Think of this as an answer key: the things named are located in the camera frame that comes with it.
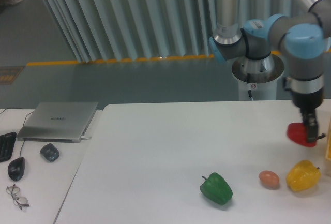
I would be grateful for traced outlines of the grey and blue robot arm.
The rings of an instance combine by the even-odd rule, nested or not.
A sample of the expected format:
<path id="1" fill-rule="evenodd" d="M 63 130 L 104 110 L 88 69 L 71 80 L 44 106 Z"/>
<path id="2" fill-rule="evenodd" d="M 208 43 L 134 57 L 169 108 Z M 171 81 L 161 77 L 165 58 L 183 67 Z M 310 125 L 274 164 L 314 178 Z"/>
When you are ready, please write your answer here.
<path id="1" fill-rule="evenodd" d="M 305 12 L 298 17 L 275 14 L 267 20 L 249 20 L 238 26 L 239 0 L 216 0 L 217 26 L 209 40 L 216 59 L 239 59 L 232 73 L 248 86 L 277 80 L 283 72 L 277 49 L 287 60 L 290 75 L 284 90 L 300 109 L 306 142 L 322 137 L 315 110 L 323 102 L 324 52 L 330 44 L 330 0 L 296 0 Z"/>

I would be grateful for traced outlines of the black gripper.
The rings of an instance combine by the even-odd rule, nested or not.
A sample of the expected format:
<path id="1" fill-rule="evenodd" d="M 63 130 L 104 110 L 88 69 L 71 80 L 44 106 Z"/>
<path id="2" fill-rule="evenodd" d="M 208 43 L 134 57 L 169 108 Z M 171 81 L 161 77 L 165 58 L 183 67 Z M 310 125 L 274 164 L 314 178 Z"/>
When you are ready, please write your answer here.
<path id="1" fill-rule="evenodd" d="M 292 101 L 295 106 L 300 108 L 308 143 L 315 142 L 319 137 L 319 124 L 315 109 L 322 104 L 323 99 L 324 91 L 309 94 L 292 91 Z"/>

